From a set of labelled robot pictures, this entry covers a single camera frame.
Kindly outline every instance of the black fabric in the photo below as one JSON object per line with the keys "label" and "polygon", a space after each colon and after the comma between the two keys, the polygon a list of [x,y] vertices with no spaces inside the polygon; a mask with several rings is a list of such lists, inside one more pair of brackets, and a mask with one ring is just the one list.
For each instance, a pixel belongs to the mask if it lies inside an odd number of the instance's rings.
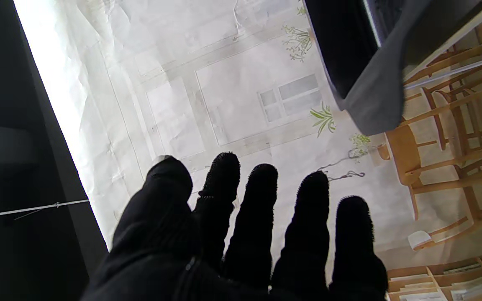
{"label": "black fabric", "polygon": [[230,227],[239,176],[237,156],[220,153],[213,160],[193,212],[203,240],[203,259],[216,272],[220,272],[224,238]]}
{"label": "black fabric", "polygon": [[287,293],[269,295],[267,289],[220,278],[199,259],[199,227],[187,205],[191,190],[189,172],[175,158],[166,158],[149,171],[144,186],[126,206],[113,249],[83,301],[295,300]]}
{"label": "black fabric", "polygon": [[270,285],[277,181],[278,172],[270,164],[260,164],[252,170],[224,257],[224,277],[257,289]]}
{"label": "black fabric", "polygon": [[273,288],[287,289],[307,301],[329,299],[325,280],[328,206],[327,176],[322,171],[312,173],[297,193],[295,214],[273,273]]}
{"label": "black fabric", "polygon": [[[360,217],[361,226],[355,231],[366,233],[367,230],[368,234],[358,236],[364,241],[356,246],[365,250],[366,259],[362,263],[371,263],[369,259],[378,260],[371,265],[374,269],[371,275],[380,278],[361,282],[340,272],[348,265],[356,270],[356,263],[338,253],[348,246],[338,241],[337,234],[336,259],[344,258],[343,268],[335,269],[335,281],[327,290],[325,264],[329,246],[326,226],[329,198],[328,180],[321,172],[309,175],[300,185],[295,215],[285,234],[285,247],[270,280],[273,289],[268,292],[265,284],[269,283],[270,277],[270,233],[278,176],[276,169],[269,164],[257,166],[249,178],[239,213],[243,215],[236,221],[236,227],[240,229],[235,231],[232,249],[229,248],[223,266],[229,277],[219,276],[218,267],[210,266],[203,259],[207,257],[202,237],[212,237],[213,240],[224,240],[224,237],[202,235],[209,230],[203,227],[202,217],[212,208],[208,201],[216,201],[217,197],[220,200],[228,194],[229,200],[235,198],[231,190],[237,188],[235,182],[239,181],[238,165],[232,164],[236,160],[230,156],[216,164],[215,171],[230,170],[233,177],[217,180],[215,176],[209,176],[209,185],[205,185],[205,193],[201,194],[205,198],[199,199],[206,206],[201,205],[199,213],[191,213],[187,205],[192,182],[185,166],[170,156],[155,165],[142,189],[126,206],[115,230],[113,249],[92,278],[82,300],[354,301],[379,300],[380,296],[384,296],[387,289],[386,269],[372,252],[371,219],[363,200],[348,202],[352,206],[347,215],[351,219]],[[230,183],[231,186],[219,195],[211,188],[210,183],[214,181]],[[221,214],[229,217],[228,207],[224,208],[227,210]],[[340,235],[350,235],[343,227],[346,223],[340,218],[340,213],[345,211],[338,209],[337,232]],[[217,247],[217,244],[210,245],[213,250]],[[216,264],[216,256],[208,259]]]}

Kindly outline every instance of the black cloth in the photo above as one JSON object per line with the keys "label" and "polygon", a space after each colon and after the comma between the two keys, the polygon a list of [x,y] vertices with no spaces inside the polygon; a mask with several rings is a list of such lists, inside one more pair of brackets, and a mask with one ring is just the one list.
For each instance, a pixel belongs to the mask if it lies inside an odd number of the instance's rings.
{"label": "black cloth", "polygon": [[187,200],[189,172],[169,157],[148,173],[130,200],[83,301],[295,301],[290,294],[248,288],[220,278],[201,258],[196,219]]}
{"label": "black cloth", "polygon": [[[221,211],[229,216],[229,206],[211,204],[220,195],[219,199],[228,202],[235,198],[232,192],[227,193],[231,187],[224,189],[224,183],[230,182],[230,186],[237,187],[239,175],[234,174],[231,179],[226,178],[227,181],[216,181],[215,185],[206,179],[200,205],[197,203],[200,209],[192,213],[187,205],[192,181],[185,166],[170,156],[153,166],[142,189],[126,206],[113,235],[113,249],[96,271],[82,301],[383,300],[387,290],[386,269],[373,254],[371,219],[367,204],[361,198],[355,202],[342,200],[338,207],[338,215],[342,212],[343,216],[341,219],[338,217],[336,223],[336,230],[341,232],[341,235],[336,235],[339,243],[336,258],[343,254],[338,252],[339,248],[350,247],[338,238],[363,234],[359,238],[365,241],[355,247],[364,251],[355,252],[355,255],[363,258],[362,265],[378,269],[378,272],[371,273],[378,278],[374,281],[356,278],[356,273],[347,272],[348,266],[354,271],[362,267],[356,266],[354,258],[341,256],[343,264],[335,269],[334,283],[330,291],[327,290],[325,264],[329,246],[326,226],[329,199],[328,179],[322,172],[312,173],[300,185],[295,215],[285,234],[285,247],[271,277],[272,259],[268,246],[272,231],[272,205],[276,201],[277,172],[269,164],[257,166],[249,177],[249,183],[255,184],[251,187],[247,185],[234,237],[226,252],[224,263],[228,263],[228,258],[230,263],[221,267],[222,252],[218,250],[224,246],[220,240],[224,240],[221,235],[226,234],[227,219],[215,219],[221,225],[220,229],[214,229],[212,224],[203,223],[203,218],[212,218],[213,214]],[[263,208],[256,205],[264,203]],[[351,204],[352,210],[340,210],[345,208],[342,206],[345,203]],[[350,225],[344,221],[350,221],[356,215],[359,215],[360,223],[353,228],[355,233],[350,233]],[[203,235],[203,232],[209,232],[207,227],[212,229],[212,235]],[[261,233],[250,236],[254,231]],[[204,255],[206,249],[212,250],[211,257]],[[273,287],[270,292],[265,287],[268,283]]]}

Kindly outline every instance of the black glove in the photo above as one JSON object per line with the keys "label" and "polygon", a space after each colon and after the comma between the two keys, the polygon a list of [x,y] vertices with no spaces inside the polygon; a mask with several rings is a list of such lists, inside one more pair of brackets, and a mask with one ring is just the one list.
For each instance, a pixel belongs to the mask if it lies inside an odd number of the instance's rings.
{"label": "black glove", "polygon": [[270,277],[277,179],[270,164],[254,168],[222,261],[239,185],[239,160],[232,153],[221,153],[213,160],[193,212],[200,225],[204,261],[225,278],[256,289],[271,285],[274,291],[289,291],[305,300],[384,299],[386,269],[373,253],[369,209],[357,196],[345,198],[338,206],[333,283],[327,290],[329,185],[321,171],[308,175],[300,185],[285,247]]}

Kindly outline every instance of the chair leg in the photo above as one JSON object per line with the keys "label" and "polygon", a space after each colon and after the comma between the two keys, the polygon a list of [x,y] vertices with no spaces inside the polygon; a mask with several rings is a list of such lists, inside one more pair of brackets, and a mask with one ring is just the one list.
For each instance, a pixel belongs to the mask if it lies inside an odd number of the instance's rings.
{"label": "chair leg", "polygon": [[482,184],[482,177],[478,177],[478,178],[470,177],[470,178],[464,178],[457,181],[447,181],[442,183],[428,184],[423,187],[414,189],[414,192],[416,194],[419,194],[419,193],[433,192],[438,190],[463,188],[463,187],[468,187],[475,184]]}
{"label": "chair leg", "polygon": [[422,173],[423,171],[426,171],[426,170],[436,169],[436,168],[449,166],[449,165],[455,165],[455,164],[466,162],[468,160],[476,160],[476,159],[481,159],[481,158],[482,158],[482,150],[478,150],[476,152],[467,154],[466,156],[462,156],[462,157],[459,157],[459,158],[454,158],[454,159],[451,159],[451,160],[438,162],[438,163],[431,164],[431,165],[428,165],[428,166],[420,167],[418,169],[407,171],[405,173],[405,175],[411,176],[415,173]]}
{"label": "chair leg", "polygon": [[418,211],[418,204],[415,201],[414,188],[410,185],[408,187],[410,192],[410,199],[412,200],[412,208],[414,210],[414,220],[417,221],[419,219],[419,211]]}

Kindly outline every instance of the hanging plant illustration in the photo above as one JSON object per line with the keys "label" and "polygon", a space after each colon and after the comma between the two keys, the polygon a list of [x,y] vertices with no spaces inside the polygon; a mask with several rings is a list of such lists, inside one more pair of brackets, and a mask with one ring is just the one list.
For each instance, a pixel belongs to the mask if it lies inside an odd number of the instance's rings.
{"label": "hanging plant illustration", "polygon": [[321,111],[316,111],[314,109],[310,110],[310,114],[312,114],[315,118],[318,119],[313,126],[319,126],[319,130],[317,131],[317,137],[321,135],[321,132],[327,127],[329,132],[333,133],[336,130],[336,125],[334,124],[334,118],[331,113],[331,107],[328,105],[325,107],[323,103],[321,103]]}
{"label": "hanging plant illustration", "polygon": [[304,7],[304,3],[302,3],[302,0],[299,0],[299,2],[301,2],[302,7],[297,8],[297,15],[306,15],[307,11],[306,7]]}
{"label": "hanging plant illustration", "polygon": [[289,57],[293,61],[298,59],[304,62],[304,57],[313,46],[311,29],[303,31],[288,25],[283,25],[282,29],[287,33],[287,40],[284,41],[284,45],[287,46],[285,49],[290,52]]}
{"label": "hanging plant illustration", "polygon": [[362,135],[359,133],[356,133],[352,135],[349,140],[353,144],[353,149],[351,150],[351,156],[356,157],[356,162],[358,162],[358,158],[367,155],[369,143],[371,142],[371,139],[367,137],[366,135]]}

